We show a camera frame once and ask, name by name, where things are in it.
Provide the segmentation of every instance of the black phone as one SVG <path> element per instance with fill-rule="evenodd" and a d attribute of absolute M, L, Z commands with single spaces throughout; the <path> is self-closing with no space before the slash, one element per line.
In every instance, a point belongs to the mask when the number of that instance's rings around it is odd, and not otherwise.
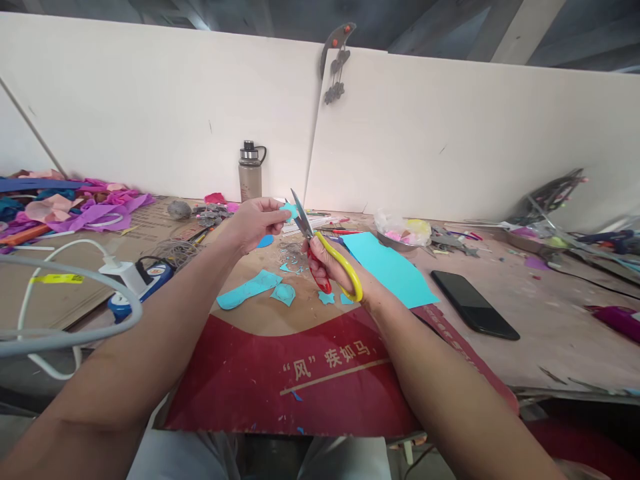
<path fill-rule="evenodd" d="M 518 332 L 462 275 L 434 270 L 431 276 L 468 327 L 486 335 L 520 340 Z"/>

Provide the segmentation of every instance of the hand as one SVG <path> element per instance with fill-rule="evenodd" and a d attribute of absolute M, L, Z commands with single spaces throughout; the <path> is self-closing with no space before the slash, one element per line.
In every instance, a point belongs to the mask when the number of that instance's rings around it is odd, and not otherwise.
<path fill-rule="evenodd" d="M 291 216 L 288 210 L 280 210 L 284 203 L 272 198 L 247 200 L 232 218 L 226 220 L 222 238 L 233 242 L 243 255 L 254 250 L 265 235 L 280 235 L 285 221 Z"/>
<path fill-rule="evenodd" d="M 364 292 L 365 284 L 369 283 L 369 272 L 362 268 L 362 265 L 360 265 L 357 260 L 354 259 L 342 245 L 333 242 L 331 246 L 338 250 L 338 252 L 340 252 L 340 254 L 342 254 L 342 256 L 346 258 L 347 261 L 351 264 L 356 274 L 360 278 L 360 283 L 362 284 Z M 301 251 L 306 252 L 308 249 L 309 242 L 305 240 L 305 242 L 302 244 Z M 344 270 L 344 268 L 342 268 L 342 265 L 338 263 L 338 260 L 336 260 L 329 254 L 326 248 L 324 248 L 324 246 L 322 245 L 322 242 L 320 242 L 320 239 L 316 236 L 311 239 L 311 251 L 318 258 L 318 260 L 325 264 L 326 267 L 325 269 L 321 267 L 320 264 L 318 264 L 318 262 L 316 262 L 315 260 L 309 259 L 309 268 L 311 269 L 313 276 L 320 285 L 326 285 L 329 282 L 329 279 L 332 279 L 338 282 L 340 286 L 342 286 L 346 291 L 350 292 L 351 294 L 355 293 L 353 284 L 351 283 L 347 272 Z"/>

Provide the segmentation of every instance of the water bottle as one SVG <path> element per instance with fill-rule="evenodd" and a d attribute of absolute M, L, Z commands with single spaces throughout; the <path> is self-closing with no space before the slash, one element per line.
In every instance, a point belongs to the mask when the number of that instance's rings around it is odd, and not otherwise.
<path fill-rule="evenodd" d="M 264 149 L 262 159 L 258 158 L 258 149 Z M 240 200 L 262 197 L 262 162 L 267 158 L 267 148 L 253 145 L 252 140 L 245 140 L 240 149 L 238 171 L 240 172 Z"/>

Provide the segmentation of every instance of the yellow tag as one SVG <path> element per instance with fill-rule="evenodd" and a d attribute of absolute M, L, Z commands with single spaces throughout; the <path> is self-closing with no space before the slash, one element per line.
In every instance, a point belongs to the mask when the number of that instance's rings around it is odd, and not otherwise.
<path fill-rule="evenodd" d="M 56 273 L 50 273 L 49 275 L 45 275 L 44 277 L 34 277 L 31 279 L 31 283 L 42 282 L 42 283 L 82 283 L 84 281 L 84 277 L 81 275 L 74 275 L 72 273 L 67 273 L 64 275 L 59 275 Z"/>

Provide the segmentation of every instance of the scissor blade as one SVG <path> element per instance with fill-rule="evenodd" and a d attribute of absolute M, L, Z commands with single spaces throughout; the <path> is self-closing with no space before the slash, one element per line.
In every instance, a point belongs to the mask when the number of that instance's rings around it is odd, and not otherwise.
<path fill-rule="evenodd" d="M 311 238 L 311 236 L 313 236 L 313 230 L 311 229 L 311 224 L 307 218 L 305 208 L 302 206 L 300 199 L 293 189 L 291 189 L 291 193 L 293 194 L 293 200 L 295 200 L 295 206 L 298 209 L 298 218 L 295 219 L 295 224 L 298 225 L 300 231 L 306 235 L 307 238 Z"/>

